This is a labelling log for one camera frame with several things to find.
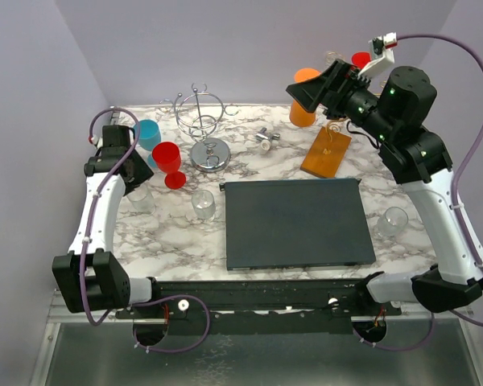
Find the clear ribbed wine glass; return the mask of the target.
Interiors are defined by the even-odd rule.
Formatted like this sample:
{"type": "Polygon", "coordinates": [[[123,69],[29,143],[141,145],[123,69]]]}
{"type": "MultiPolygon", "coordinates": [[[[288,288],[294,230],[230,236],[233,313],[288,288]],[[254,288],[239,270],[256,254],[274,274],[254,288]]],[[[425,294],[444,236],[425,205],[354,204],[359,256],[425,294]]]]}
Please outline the clear ribbed wine glass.
{"type": "Polygon", "coordinates": [[[215,216],[216,204],[211,191],[196,191],[192,194],[191,201],[198,219],[211,220],[215,216]]]}

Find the clear textured wine glass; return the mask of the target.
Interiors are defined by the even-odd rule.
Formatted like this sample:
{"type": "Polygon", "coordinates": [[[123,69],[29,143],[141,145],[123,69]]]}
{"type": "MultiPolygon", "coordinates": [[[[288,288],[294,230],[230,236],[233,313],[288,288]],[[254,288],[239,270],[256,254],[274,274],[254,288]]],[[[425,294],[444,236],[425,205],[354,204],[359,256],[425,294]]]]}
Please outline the clear textured wine glass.
{"type": "Polygon", "coordinates": [[[129,193],[126,198],[136,212],[148,215],[152,215],[155,212],[155,201],[146,183],[142,183],[129,193]]]}

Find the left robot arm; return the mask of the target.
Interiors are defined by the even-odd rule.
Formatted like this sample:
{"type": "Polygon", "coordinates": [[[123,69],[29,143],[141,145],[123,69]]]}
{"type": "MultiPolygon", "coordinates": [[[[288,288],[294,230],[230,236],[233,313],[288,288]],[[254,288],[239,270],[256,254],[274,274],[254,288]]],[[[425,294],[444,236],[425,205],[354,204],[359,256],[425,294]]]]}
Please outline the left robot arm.
{"type": "Polygon", "coordinates": [[[124,125],[102,128],[100,153],[84,166],[86,199],[76,236],[63,256],[52,262],[52,272],[68,310],[85,310],[80,281],[85,281],[89,309],[117,310],[133,305],[146,318],[156,316],[162,298],[148,277],[132,278],[113,254],[114,231],[122,197],[149,180],[153,171],[133,151],[112,176],[108,173],[130,148],[131,129],[124,125]]]}

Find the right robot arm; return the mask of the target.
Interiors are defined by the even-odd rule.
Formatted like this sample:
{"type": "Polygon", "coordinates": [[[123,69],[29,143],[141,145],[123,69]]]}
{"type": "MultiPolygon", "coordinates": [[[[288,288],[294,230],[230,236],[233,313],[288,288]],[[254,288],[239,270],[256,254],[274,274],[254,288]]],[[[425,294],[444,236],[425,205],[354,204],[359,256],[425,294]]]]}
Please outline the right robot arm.
{"type": "Polygon", "coordinates": [[[387,302],[417,302],[432,313],[454,310],[483,293],[483,247],[453,183],[442,139],[423,126],[437,96],[421,69],[400,66],[380,96],[361,70],[336,60],[320,75],[290,84],[287,93],[307,112],[347,118],[379,144],[378,155],[414,204],[436,255],[424,273],[376,273],[354,295],[356,309],[374,314],[387,302]]]}

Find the blue plastic wine glass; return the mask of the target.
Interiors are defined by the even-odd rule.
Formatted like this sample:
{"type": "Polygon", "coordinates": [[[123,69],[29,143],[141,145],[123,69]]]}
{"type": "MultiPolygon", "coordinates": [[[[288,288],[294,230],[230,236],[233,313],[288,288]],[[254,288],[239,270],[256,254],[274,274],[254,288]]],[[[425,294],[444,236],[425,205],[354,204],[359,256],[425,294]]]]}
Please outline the blue plastic wine glass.
{"type": "Polygon", "coordinates": [[[148,165],[152,168],[156,168],[155,161],[152,157],[152,151],[161,142],[161,133],[158,123],[149,119],[141,120],[134,126],[134,131],[139,136],[138,145],[148,152],[148,165]]]}

